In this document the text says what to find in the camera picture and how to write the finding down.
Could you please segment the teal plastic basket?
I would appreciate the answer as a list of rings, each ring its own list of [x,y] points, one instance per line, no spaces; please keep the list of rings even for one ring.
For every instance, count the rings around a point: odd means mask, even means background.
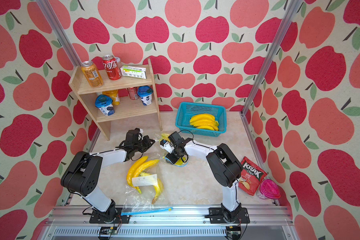
[[[183,102],[180,104],[176,127],[194,135],[218,137],[227,130],[226,109],[222,106]]]

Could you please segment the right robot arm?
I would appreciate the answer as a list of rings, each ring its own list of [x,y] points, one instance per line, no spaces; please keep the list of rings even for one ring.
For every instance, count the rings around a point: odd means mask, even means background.
[[[239,177],[243,166],[226,144],[210,146],[198,143],[192,138],[184,139],[178,132],[160,141],[160,147],[168,153],[165,159],[172,164],[184,156],[196,157],[208,162],[214,178],[223,188],[223,201],[217,213],[210,213],[206,218],[223,219],[227,223],[241,220],[245,214],[238,200]]]

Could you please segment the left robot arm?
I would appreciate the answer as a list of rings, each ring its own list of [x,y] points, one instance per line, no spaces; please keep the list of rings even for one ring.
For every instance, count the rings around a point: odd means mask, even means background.
[[[115,149],[88,153],[80,151],[61,178],[61,186],[71,194],[84,199],[93,209],[90,214],[92,224],[120,223],[121,209],[99,187],[102,169],[131,160],[135,153],[145,153],[155,140],[143,135],[143,130],[135,128],[126,133],[126,139]]]

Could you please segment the banana bunch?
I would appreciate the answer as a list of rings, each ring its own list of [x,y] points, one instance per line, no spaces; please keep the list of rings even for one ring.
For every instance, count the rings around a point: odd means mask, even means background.
[[[219,122],[210,114],[199,114],[191,117],[189,124],[196,129],[219,131]]]

